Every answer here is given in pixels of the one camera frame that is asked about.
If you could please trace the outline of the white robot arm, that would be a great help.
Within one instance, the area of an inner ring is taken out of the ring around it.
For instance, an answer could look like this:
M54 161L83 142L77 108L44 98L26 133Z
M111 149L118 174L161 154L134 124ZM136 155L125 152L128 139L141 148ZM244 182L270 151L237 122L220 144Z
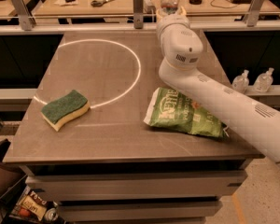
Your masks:
M280 167L280 112L197 69L203 43L190 29L187 17L176 13L161 17L157 37L163 55L161 80L200 103Z

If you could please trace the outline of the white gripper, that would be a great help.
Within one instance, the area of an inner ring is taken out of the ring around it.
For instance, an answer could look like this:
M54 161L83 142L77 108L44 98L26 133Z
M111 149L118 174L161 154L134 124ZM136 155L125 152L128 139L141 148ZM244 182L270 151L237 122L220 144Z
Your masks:
M163 17L161 9L156 10L157 38L160 41L180 41L182 37L190 35L189 20L184 7L179 8L179 15L171 14Z

